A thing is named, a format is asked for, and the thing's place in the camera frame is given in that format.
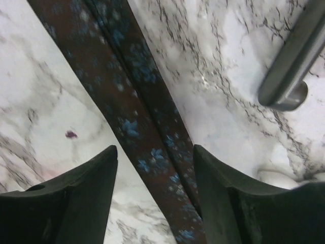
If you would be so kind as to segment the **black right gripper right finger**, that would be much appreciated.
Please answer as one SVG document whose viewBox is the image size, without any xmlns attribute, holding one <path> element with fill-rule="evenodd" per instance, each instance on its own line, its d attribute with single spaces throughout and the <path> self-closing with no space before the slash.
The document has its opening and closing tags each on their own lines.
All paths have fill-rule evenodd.
<svg viewBox="0 0 325 244">
<path fill-rule="evenodd" d="M 193 162 L 208 243 L 324 243 L 324 183 L 278 188 L 200 145 Z"/>
</svg>

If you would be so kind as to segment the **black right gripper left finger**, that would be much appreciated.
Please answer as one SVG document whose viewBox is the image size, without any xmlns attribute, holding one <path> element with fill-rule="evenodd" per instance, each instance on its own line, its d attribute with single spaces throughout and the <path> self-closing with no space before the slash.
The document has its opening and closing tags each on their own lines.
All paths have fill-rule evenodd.
<svg viewBox="0 0 325 244">
<path fill-rule="evenodd" d="M 103 243 L 117 148 L 26 191 L 1 194 L 1 243 Z"/>
</svg>

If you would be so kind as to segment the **dark brown blue floral tie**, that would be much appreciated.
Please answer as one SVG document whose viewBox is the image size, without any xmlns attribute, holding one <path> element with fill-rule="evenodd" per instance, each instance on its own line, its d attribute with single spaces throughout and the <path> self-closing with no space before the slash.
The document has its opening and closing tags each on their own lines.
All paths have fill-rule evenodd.
<svg viewBox="0 0 325 244">
<path fill-rule="evenodd" d="M 193 145 L 127 1 L 30 1 L 166 217 L 205 243 Z"/>
</svg>

